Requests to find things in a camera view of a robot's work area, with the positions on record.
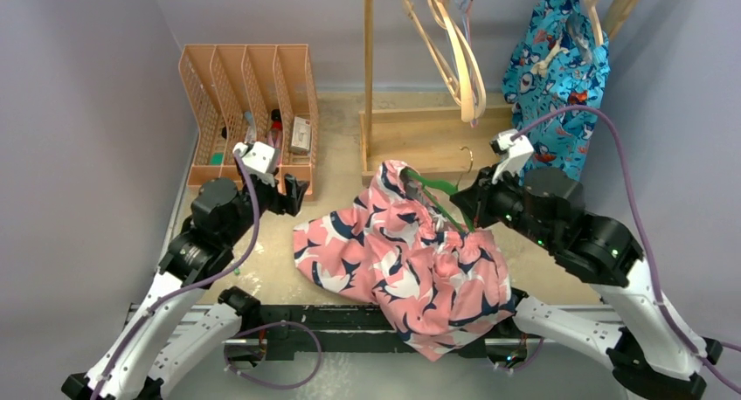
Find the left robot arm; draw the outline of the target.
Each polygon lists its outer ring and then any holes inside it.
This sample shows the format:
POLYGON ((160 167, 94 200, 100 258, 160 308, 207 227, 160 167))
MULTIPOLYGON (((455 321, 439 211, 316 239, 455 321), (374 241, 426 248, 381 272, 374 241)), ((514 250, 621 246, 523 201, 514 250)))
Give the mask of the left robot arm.
POLYGON ((291 175, 284 183, 286 194, 254 175, 241 186, 226 177, 203 184, 134 317, 90 370, 67 377, 62 392, 70 399, 166 399, 220 343, 234 334, 256 334, 260 302, 235 287, 179 336, 174 332, 213 281, 226 274, 234 246, 247 231, 259 229, 264 212, 299 212, 308 183, 291 175))

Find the pink shark print shorts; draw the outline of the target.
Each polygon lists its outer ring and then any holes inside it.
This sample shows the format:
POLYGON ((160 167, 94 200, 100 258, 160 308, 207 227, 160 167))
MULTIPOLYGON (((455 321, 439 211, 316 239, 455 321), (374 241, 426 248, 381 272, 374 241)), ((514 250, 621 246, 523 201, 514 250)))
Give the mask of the pink shark print shorts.
POLYGON ((316 286, 377 305, 399 338, 435 361, 516 310, 507 263, 488 230, 460 231, 382 162, 349 207, 294 227, 294 263, 316 286))

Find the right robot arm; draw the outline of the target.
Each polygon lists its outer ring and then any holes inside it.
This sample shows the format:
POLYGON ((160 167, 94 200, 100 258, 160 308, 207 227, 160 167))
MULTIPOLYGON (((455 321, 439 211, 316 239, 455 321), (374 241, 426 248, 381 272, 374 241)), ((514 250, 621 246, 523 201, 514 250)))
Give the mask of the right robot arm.
POLYGON ((504 224, 544 248, 567 273, 588 284, 619 316, 603 323, 548 305, 522 291, 515 304, 491 312, 496 333, 517 330, 553 340, 606 367, 632 399, 699 399, 705 362, 716 362, 719 341, 691 334, 684 343, 667 317, 675 310, 655 295, 648 259, 620 221, 585 209, 584 189, 560 169, 534 169, 494 179, 484 168, 451 196, 481 226, 504 224))

